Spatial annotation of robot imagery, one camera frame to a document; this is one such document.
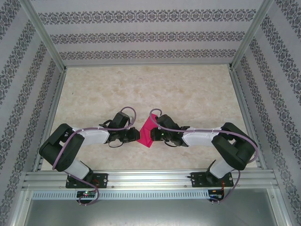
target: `cable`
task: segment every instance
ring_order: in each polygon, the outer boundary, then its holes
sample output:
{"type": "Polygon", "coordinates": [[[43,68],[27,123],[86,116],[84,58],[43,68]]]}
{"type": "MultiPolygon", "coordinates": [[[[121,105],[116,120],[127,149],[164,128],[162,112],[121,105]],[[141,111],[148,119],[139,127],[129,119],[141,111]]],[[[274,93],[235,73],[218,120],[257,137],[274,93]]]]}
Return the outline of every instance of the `cable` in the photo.
{"type": "Polygon", "coordinates": [[[92,205],[92,204],[94,204],[95,202],[97,202],[97,200],[99,199],[99,190],[98,190],[98,188],[96,187],[96,186],[94,186],[93,184],[91,184],[91,183],[89,183],[89,182],[87,182],[87,181],[84,181],[84,180],[82,180],[82,179],[79,179],[78,177],[76,177],[76,176],[74,176],[74,175],[72,175],[72,174],[70,174],[70,173],[67,173],[70,177],[73,177],[74,179],[76,179],[76,180],[78,180],[78,181],[80,181],[80,182],[82,182],[82,183],[84,183],[84,184],[86,184],[86,185],[89,185],[89,186],[91,186],[91,187],[93,187],[93,188],[95,188],[95,191],[97,192],[97,198],[96,199],[94,199],[93,201],[91,201],[91,202],[89,202],[89,203],[85,203],[85,204],[83,204],[83,203],[81,203],[80,202],[80,200],[81,200],[81,198],[83,197],[83,196],[81,196],[80,198],[79,198],[79,204],[81,205],[81,206],[88,206],[88,205],[92,205]]]}
{"type": "MultiPolygon", "coordinates": [[[[75,136],[75,134],[77,134],[77,133],[79,133],[79,132],[82,132],[82,131],[86,131],[86,130],[111,130],[111,131],[120,131],[120,130],[124,130],[124,129],[130,128],[130,127],[135,123],[135,121],[136,121],[137,113],[136,113],[135,109],[132,108],[132,107],[130,107],[130,106],[124,107],[124,108],[122,108],[120,111],[122,112],[123,110],[125,110],[125,109],[127,109],[127,108],[132,109],[133,112],[134,112],[134,118],[133,118],[133,121],[132,121],[128,126],[125,126],[125,127],[123,127],[123,128],[120,128],[120,129],[110,129],[110,128],[90,127],[90,128],[79,129],[79,130],[73,132],[73,133],[71,134],[71,136],[70,136],[70,137],[67,139],[67,141],[65,142],[65,144],[64,144],[64,146],[62,147],[60,153],[57,155],[57,158],[56,158],[55,162],[53,163],[52,170],[55,170],[55,167],[56,167],[58,161],[60,160],[60,158],[61,158],[61,156],[62,156],[62,154],[63,154],[63,152],[64,152],[66,146],[68,145],[68,143],[70,142],[70,140],[75,136]]],[[[76,180],[78,180],[78,181],[80,181],[80,182],[82,182],[82,183],[84,183],[84,184],[86,184],[86,185],[89,185],[89,186],[95,188],[95,190],[96,190],[96,192],[97,192],[97,198],[94,199],[93,201],[91,201],[90,203],[87,203],[87,204],[81,203],[81,202],[80,202],[80,199],[81,199],[82,197],[80,197],[80,198],[79,198],[79,204],[80,204],[81,206],[88,206],[88,205],[91,205],[91,204],[95,203],[95,202],[99,199],[99,190],[98,190],[98,188],[97,188],[96,186],[94,186],[93,184],[91,184],[91,183],[89,183],[89,182],[87,182],[87,181],[84,181],[84,180],[82,180],[82,179],[79,179],[78,177],[76,177],[76,176],[74,176],[74,175],[72,175],[72,174],[70,174],[70,173],[67,173],[67,174],[68,174],[69,176],[73,177],[74,179],[76,179],[76,180]]]]}
{"type": "Polygon", "coordinates": [[[217,199],[212,198],[212,197],[210,197],[210,199],[216,200],[214,203],[224,202],[226,199],[228,199],[228,197],[229,197],[229,196],[232,194],[232,192],[234,191],[235,187],[236,187],[237,184],[238,184],[239,179],[240,179],[240,171],[238,170],[238,177],[237,177],[237,180],[236,180],[234,186],[233,186],[233,187],[231,188],[231,190],[228,192],[228,194],[227,194],[222,200],[220,200],[220,201],[218,201],[217,199]]]}
{"type": "Polygon", "coordinates": [[[243,135],[240,135],[238,133],[234,133],[234,132],[230,132],[230,131],[225,131],[225,130],[217,130],[217,129],[195,129],[195,130],[179,130],[179,129],[169,129],[169,128],[165,128],[165,127],[162,127],[160,126],[151,116],[151,114],[153,113],[153,111],[160,111],[160,115],[162,115],[162,110],[161,109],[158,109],[158,108],[154,108],[150,111],[150,120],[155,124],[157,125],[159,128],[162,128],[164,130],[167,130],[167,131],[171,131],[171,132],[178,132],[178,133],[194,133],[194,132],[204,132],[204,133],[207,133],[207,132],[212,132],[212,133],[225,133],[225,134],[230,134],[230,135],[234,135],[234,136],[237,136],[239,138],[242,138],[244,140],[246,140],[247,142],[249,142],[253,148],[255,149],[255,156],[254,158],[252,158],[248,163],[251,163],[253,161],[255,161],[258,157],[258,154],[259,154],[259,151],[258,151],[258,147],[256,146],[256,144],[250,140],[249,138],[243,136],[243,135]]]}
{"type": "Polygon", "coordinates": [[[121,143],[121,145],[119,145],[119,146],[110,146],[110,143],[108,144],[109,145],[109,147],[111,147],[111,148],[115,148],[115,147],[121,147],[121,146],[123,146],[123,142],[121,143]]]}
{"type": "Polygon", "coordinates": [[[172,146],[172,145],[168,144],[166,141],[164,141],[164,144],[166,144],[169,147],[178,147],[178,146],[172,146]]]}

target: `patterned wallpaper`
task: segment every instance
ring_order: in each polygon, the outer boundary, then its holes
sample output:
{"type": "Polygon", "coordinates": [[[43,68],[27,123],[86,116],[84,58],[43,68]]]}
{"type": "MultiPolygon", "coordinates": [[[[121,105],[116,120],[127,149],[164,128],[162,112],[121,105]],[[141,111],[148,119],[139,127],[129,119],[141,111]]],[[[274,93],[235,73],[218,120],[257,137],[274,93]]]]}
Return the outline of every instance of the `patterned wallpaper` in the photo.
{"type": "Polygon", "coordinates": [[[262,0],[33,0],[67,66],[230,63],[262,0]]]}
{"type": "Polygon", "coordinates": [[[31,171],[60,71],[17,0],[0,3],[0,226],[31,171]]]}
{"type": "Polygon", "coordinates": [[[301,4],[273,2],[237,67],[267,166],[301,225],[301,4]]]}

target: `aluminum frame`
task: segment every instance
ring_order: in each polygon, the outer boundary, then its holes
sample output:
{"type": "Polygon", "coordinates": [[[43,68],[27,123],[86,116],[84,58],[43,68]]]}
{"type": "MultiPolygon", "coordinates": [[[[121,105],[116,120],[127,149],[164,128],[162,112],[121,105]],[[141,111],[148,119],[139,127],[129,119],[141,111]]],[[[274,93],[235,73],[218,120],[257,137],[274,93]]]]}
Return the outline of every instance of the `aluminum frame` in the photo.
{"type": "Polygon", "coordinates": [[[53,60],[55,61],[57,67],[62,72],[66,65],[64,64],[59,52],[57,51],[53,41],[51,40],[44,24],[42,23],[38,13],[34,9],[30,0],[19,0],[22,8],[25,10],[27,16],[29,17],[30,21],[34,25],[37,33],[40,35],[42,41],[44,42],[47,50],[49,51],[50,55],[52,56],[53,60]]]}
{"type": "Polygon", "coordinates": [[[263,21],[265,15],[267,14],[270,6],[274,0],[263,0],[262,4],[260,5],[248,31],[246,32],[243,40],[241,41],[241,44],[239,45],[233,60],[231,62],[232,68],[236,68],[239,64],[239,61],[243,57],[248,45],[250,44],[253,36],[255,35],[257,29],[259,28],[261,22],[263,21]]]}
{"type": "MultiPolygon", "coordinates": [[[[95,173],[108,173],[108,186],[101,191],[197,191],[202,189],[219,189],[220,187],[193,188],[191,172],[204,172],[205,169],[184,170],[101,170],[95,173]]],[[[238,172],[232,172],[236,181],[238,172]]],[[[55,171],[27,172],[22,185],[17,209],[11,226],[23,226],[29,211],[34,191],[82,191],[83,189],[65,188],[67,175],[55,171]]],[[[288,213],[272,169],[252,168],[241,172],[236,189],[266,189],[278,225],[291,225],[288,213]]]]}

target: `enclosure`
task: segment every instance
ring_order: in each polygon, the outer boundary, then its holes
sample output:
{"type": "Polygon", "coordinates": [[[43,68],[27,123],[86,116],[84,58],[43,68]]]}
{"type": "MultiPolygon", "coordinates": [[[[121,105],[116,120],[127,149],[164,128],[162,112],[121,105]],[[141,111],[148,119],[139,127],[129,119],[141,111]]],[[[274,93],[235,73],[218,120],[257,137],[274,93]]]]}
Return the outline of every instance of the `enclosure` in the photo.
{"type": "Polygon", "coordinates": [[[301,225],[299,4],[2,0],[1,225],[301,225]],[[85,146],[77,158],[108,177],[79,206],[83,189],[38,151],[60,124],[97,126],[124,106],[138,130],[153,108],[180,126],[232,122],[259,156],[217,204],[220,187],[189,178],[220,157],[213,146],[85,146]]]}

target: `table surface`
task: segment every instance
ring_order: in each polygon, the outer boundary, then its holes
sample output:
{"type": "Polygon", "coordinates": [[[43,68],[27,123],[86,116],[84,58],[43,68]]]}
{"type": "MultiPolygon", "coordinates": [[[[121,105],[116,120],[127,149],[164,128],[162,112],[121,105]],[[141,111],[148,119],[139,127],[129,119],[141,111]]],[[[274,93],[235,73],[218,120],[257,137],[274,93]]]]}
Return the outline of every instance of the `table surface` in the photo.
{"type": "MultiPolygon", "coordinates": [[[[226,65],[165,65],[69,68],[52,131],[61,123],[94,127],[124,106],[137,111],[140,130],[153,108],[161,108],[179,126],[221,127],[232,122],[246,131],[226,65]]],[[[77,158],[94,170],[206,169],[220,157],[214,147],[172,148],[138,142],[120,148],[82,147],[77,158]]],[[[44,161],[42,170],[51,170],[44,161]]]]}

